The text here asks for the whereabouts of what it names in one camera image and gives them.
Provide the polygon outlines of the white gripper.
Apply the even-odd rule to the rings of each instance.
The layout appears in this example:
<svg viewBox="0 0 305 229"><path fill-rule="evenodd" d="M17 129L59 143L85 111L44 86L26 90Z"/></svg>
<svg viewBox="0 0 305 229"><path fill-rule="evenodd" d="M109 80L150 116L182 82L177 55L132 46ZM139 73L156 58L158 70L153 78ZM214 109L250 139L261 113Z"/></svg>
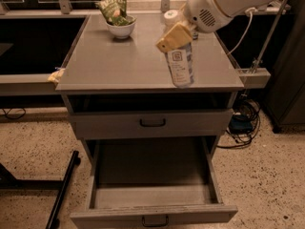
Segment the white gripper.
<svg viewBox="0 0 305 229"><path fill-rule="evenodd" d="M186 0L184 16L200 32L210 33L228 25L233 19L217 4L216 0ZM163 53L181 48L193 40L190 30L177 22L156 42L156 47Z"/></svg>

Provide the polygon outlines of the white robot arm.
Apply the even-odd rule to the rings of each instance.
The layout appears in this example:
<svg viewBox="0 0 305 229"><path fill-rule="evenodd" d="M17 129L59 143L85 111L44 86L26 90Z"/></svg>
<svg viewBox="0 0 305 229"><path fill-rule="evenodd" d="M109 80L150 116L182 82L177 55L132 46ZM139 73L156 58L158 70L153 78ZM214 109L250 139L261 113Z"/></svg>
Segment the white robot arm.
<svg viewBox="0 0 305 229"><path fill-rule="evenodd" d="M170 52L192 41L191 29L210 33L228 25L249 8L258 8L274 0L186 0L182 18L156 42L161 52Z"/></svg>

